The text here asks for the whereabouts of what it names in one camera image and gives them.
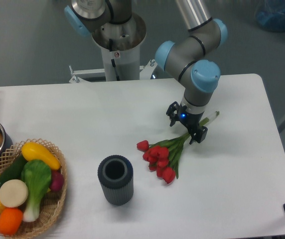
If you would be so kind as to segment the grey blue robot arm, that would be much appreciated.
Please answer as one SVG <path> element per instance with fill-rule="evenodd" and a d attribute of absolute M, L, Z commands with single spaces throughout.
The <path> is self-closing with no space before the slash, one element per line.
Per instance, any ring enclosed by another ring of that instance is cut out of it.
<path fill-rule="evenodd" d="M 183 124 L 191 142 L 202 142 L 207 128 L 200 119 L 217 88 L 219 67 L 205 55 L 227 39 L 226 25 L 213 19 L 201 0 L 178 0 L 178 9 L 188 30 L 182 43 L 164 42 L 155 62 L 184 88 L 180 103 L 172 103 L 166 114 L 170 123 Z M 146 37 L 144 20 L 133 12 L 129 0 L 73 0 L 64 9 L 73 29 L 91 36 L 101 49 L 107 81 L 137 80 L 140 77 L 140 46 Z"/>

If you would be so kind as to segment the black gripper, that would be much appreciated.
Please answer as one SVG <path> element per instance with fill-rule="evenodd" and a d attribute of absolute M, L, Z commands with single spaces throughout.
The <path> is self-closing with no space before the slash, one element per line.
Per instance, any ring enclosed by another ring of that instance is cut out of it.
<path fill-rule="evenodd" d="M 203 116 L 203 112 L 194 114 L 188 111 L 187 105 L 173 102 L 169 105 L 166 115 L 170 119 L 170 125 L 175 125 L 176 122 L 181 122 L 188 130 L 191 140 L 189 144 L 194 142 L 201 143 L 207 135 L 208 128 L 200 125 L 200 119 Z"/>

